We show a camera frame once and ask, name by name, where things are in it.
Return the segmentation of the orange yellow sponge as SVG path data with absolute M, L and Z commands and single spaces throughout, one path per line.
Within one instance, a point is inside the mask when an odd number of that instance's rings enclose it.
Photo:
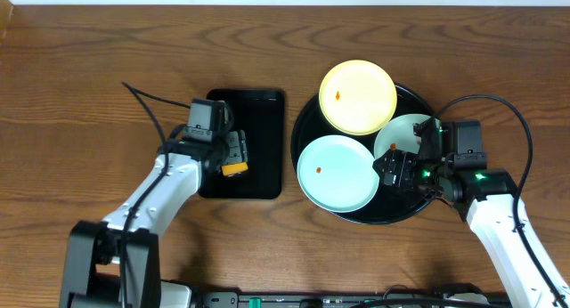
M 240 162 L 236 164 L 223 165 L 221 167 L 222 173 L 225 177 L 235 176 L 237 174 L 242 174 L 248 171 L 248 164 L 246 162 Z

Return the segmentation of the pale green plate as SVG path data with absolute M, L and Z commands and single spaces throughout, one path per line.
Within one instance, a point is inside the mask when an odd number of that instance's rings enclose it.
M 417 154 L 421 139 L 413 132 L 413 126 L 429 119 L 428 115 L 406 114 L 391 119 L 377 134 L 373 155 L 382 157 L 394 144 L 398 150 Z

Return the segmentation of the light blue plate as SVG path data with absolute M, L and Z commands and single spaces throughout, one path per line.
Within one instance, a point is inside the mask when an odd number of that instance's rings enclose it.
M 318 207 L 349 213 L 366 206 L 376 194 L 379 176 L 374 157 L 360 142 L 344 135 L 326 135 L 310 142 L 297 162 L 297 180 Z M 316 173 L 317 167 L 322 171 Z

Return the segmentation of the yellow plate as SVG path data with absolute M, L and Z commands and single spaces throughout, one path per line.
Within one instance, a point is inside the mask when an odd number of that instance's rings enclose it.
M 384 127 L 395 114 L 397 94 L 392 78 L 380 66 L 350 60 L 325 75 L 318 100 L 323 116 L 333 127 L 345 134 L 367 135 Z

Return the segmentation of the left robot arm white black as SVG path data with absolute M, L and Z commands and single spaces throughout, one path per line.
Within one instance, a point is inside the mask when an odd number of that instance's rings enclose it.
M 117 210 L 70 231 L 61 307 L 193 307 L 192 289 L 164 281 L 159 239 L 208 174 L 248 160 L 244 131 L 211 142 L 170 137 L 148 176 Z

